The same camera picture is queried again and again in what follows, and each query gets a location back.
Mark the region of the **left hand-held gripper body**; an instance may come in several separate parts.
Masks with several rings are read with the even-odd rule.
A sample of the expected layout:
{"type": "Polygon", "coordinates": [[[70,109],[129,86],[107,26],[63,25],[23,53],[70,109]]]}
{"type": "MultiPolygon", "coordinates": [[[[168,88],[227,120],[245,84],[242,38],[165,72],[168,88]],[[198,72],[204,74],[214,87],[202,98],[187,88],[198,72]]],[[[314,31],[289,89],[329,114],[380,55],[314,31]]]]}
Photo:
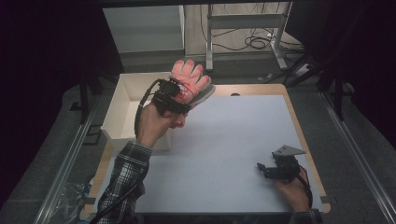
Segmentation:
{"type": "Polygon", "coordinates": [[[177,86],[173,82],[173,78],[169,80],[160,80],[160,88],[155,91],[154,96],[151,100],[156,106],[160,115],[163,115],[168,110],[168,106],[171,104],[178,105],[179,102],[174,100],[177,96],[177,86]]]}

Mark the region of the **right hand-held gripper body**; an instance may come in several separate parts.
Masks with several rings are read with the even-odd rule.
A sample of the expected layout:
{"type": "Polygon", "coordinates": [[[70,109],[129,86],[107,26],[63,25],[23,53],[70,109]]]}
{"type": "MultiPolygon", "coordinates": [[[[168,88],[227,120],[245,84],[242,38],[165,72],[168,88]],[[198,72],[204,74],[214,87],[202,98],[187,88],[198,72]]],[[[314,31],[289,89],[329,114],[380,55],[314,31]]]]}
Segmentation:
{"type": "Polygon", "coordinates": [[[272,179],[292,180],[300,173],[300,164],[295,156],[303,154],[302,149],[284,145],[272,153],[276,167],[266,167],[267,172],[272,174],[272,179]]]}

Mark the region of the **pink glove with red bow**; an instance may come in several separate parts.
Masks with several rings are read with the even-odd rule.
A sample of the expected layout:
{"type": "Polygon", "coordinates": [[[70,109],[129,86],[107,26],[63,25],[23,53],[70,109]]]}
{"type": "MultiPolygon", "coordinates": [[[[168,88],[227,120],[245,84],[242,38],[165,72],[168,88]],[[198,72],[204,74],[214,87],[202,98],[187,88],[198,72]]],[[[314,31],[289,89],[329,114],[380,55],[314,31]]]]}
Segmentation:
{"type": "Polygon", "coordinates": [[[171,71],[172,78],[181,81],[188,89],[187,95],[177,95],[175,100],[183,105],[188,105],[194,96],[211,83],[211,77],[204,74],[204,68],[193,60],[186,62],[178,60],[171,71]]]}

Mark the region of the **pink glove with grey palm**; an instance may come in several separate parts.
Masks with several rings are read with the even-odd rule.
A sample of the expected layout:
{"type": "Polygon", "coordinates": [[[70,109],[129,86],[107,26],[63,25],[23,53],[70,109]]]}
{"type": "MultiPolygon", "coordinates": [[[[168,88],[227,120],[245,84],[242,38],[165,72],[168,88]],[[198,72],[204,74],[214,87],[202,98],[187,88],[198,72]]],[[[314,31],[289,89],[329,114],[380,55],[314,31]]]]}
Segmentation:
{"type": "Polygon", "coordinates": [[[202,91],[200,91],[196,96],[192,98],[192,100],[189,102],[189,106],[191,108],[195,108],[202,102],[204,102],[206,99],[208,99],[216,90],[216,87],[213,84],[209,84],[207,87],[205,87],[202,91]]]}

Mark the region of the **white box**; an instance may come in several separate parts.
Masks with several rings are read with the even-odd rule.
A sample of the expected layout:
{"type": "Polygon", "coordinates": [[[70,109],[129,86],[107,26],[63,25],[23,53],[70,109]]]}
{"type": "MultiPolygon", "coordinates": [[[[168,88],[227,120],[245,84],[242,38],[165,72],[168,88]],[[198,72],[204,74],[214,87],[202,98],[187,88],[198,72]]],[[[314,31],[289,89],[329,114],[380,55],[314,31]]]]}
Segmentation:
{"type": "Polygon", "coordinates": [[[116,151],[135,140],[134,119],[140,101],[157,79],[167,80],[170,72],[120,74],[101,130],[116,151]]]}

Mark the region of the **person's right hand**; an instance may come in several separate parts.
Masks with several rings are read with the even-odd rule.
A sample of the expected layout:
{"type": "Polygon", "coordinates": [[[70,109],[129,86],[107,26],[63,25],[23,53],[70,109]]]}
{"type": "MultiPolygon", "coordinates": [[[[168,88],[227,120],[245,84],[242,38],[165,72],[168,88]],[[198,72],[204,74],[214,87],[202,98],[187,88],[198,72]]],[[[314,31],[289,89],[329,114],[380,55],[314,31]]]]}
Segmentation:
{"type": "Polygon", "coordinates": [[[309,197],[304,184],[298,178],[289,183],[276,179],[274,183],[294,212],[308,212],[310,210],[309,197]]]}

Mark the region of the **person's left hand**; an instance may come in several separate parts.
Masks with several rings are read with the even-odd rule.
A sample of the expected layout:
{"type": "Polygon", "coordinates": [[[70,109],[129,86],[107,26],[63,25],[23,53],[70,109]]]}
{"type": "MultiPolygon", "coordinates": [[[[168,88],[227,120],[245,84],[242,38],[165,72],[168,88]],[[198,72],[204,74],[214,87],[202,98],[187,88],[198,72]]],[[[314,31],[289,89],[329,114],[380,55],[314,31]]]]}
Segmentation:
{"type": "Polygon", "coordinates": [[[136,142],[145,147],[153,147],[168,129],[182,128],[186,115],[165,111],[162,115],[153,103],[141,112],[136,142]]]}

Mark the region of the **light blue table mat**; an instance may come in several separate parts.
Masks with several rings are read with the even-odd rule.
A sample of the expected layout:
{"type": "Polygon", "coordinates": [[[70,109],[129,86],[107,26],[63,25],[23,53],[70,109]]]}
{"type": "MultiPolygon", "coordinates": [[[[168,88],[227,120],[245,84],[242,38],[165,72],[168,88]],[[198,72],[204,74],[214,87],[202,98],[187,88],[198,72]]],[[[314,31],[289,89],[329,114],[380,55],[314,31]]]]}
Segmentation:
{"type": "Polygon", "coordinates": [[[156,150],[135,211],[143,215],[278,214],[290,207],[258,166],[280,147],[301,147],[281,95],[212,96],[156,150]]]}

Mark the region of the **white cabinet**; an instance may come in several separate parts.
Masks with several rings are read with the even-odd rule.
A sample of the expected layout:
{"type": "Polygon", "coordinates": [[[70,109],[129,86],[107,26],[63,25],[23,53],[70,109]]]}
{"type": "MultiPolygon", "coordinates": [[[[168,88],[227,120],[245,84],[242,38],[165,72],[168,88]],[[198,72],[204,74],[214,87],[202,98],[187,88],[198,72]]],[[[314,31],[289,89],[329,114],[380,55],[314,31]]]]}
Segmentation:
{"type": "Polygon", "coordinates": [[[183,6],[104,8],[119,53],[182,50],[183,6]]]}

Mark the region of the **black stand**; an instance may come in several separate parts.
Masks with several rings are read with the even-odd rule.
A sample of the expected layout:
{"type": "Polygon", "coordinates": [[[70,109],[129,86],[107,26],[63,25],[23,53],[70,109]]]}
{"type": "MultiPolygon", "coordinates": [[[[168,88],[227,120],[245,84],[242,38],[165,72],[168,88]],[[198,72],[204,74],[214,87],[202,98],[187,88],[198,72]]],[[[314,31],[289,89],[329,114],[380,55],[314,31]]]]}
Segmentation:
{"type": "Polygon", "coordinates": [[[81,74],[79,76],[78,85],[79,85],[80,101],[78,103],[74,102],[70,107],[70,110],[71,111],[79,110],[81,112],[80,123],[84,124],[89,116],[88,90],[91,90],[93,95],[99,95],[103,93],[104,88],[97,75],[81,74]]]}
{"type": "Polygon", "coordinates": [[[332,56],[328,60],[326,60],[322,65],[323,74],[320,76],[317,82],[317,89],[319,91],[328,91],[331,86],[333,86],[332,93],[332,103],[333,103],[333,111],[337,118],[341,121],[344,121],[343,116],[343,97],[351,96],[352,93],[344,92],[344,65],[341,60],[332,56]]]}

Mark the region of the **white power strip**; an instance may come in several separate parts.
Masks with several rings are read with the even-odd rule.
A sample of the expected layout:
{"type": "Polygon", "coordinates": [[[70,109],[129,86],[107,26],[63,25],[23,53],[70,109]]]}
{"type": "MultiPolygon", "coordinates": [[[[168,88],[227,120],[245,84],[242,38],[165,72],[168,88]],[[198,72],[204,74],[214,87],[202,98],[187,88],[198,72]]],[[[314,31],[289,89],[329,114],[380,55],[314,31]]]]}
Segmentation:
{"type": "Polygon", "coordinates": [[[311,65],[308,63],[305,63],[294,72],[294,75],[297,77],[300,77],[300,76],[304,75],[306,72],[308,72],[310,69],[311,69],[311,65]]]}

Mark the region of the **clear plastic bag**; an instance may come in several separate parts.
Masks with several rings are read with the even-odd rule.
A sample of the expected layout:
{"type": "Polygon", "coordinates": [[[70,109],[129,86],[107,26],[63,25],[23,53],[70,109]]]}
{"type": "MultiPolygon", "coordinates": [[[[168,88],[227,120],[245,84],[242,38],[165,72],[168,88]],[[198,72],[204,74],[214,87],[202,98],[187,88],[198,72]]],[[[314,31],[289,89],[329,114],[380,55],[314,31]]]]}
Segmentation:
{"type": "Polygon", "coordinates": [[[89,224],[90,215],[84,210],[91,189],[90,183],[66,182],[53,210],[49,224],[89,224]]]}

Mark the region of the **aluminium rail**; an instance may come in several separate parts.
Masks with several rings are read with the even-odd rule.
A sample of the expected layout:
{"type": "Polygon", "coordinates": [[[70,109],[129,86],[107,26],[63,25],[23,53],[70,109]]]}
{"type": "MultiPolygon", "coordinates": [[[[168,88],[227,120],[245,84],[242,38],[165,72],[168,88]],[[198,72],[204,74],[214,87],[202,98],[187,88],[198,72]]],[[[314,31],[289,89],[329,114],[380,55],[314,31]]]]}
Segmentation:
{"type": "Polygon", "coordinates": [[[357,144],[346,123],[341,120],[334,112],[334,104],[331,97],[327,93],[323,92],[321,92],[319,95],[324,101],[328,113],[331,116],[332,122],[334,123],[337,131],[340,133],[346,148],[356,163],[367,187],[372,192],[372,195],[374,196],[382,214],[384,215],[388,224],[396,224],[396,206],[394,205],[392,199],[389,197],[389,194],[385,190],[382,183],[375,176],[375,173],[368,161],[364,158],[361,148],[357,144]]]}
{"type": "Polygon", "coordinates": [[[74,162],[83,144],[83,140],[89,130],[92,119],[96,114],[96,110],[100,102],[101,96],[92,97],[92,101],[89,105],[90,112],[88,114],[88,117],[83,124],[80,124],[78,126],[78,131],[73,139],[71,146],[69,147],[69,149],[67,149],[64,160],[61,163],[61,166],[54,180],[52,181],[49,192],[47,193],[38,211],[34,224],[48,224],[50,222],[51,214],[54,211],[56,204],[60,198],[64,183],[70,175],[74,162]]]}

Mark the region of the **grey metal desk frame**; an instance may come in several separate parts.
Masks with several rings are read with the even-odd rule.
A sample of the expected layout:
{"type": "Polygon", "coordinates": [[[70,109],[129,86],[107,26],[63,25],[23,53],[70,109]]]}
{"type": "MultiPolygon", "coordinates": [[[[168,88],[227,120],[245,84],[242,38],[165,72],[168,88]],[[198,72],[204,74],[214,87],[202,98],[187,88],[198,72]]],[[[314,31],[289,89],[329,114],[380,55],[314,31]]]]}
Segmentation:
{"type": "Polygon", "coordinates": [[[205,69],[213,70],[213,50],[211,31],[218,29],[250,29],[250,28],[274,28],[277,29],[276,38],[270,42],[272,52],[281,70],[286,70],[287,64],[280,51],[280,41],[286,27],[290,13],[291,2],[287,2],[283,12],[280,14],[232,14],[232,15],[213,15],[212,6],[208,5],[207,12],[207,40],[205,52],[205,69]]]}

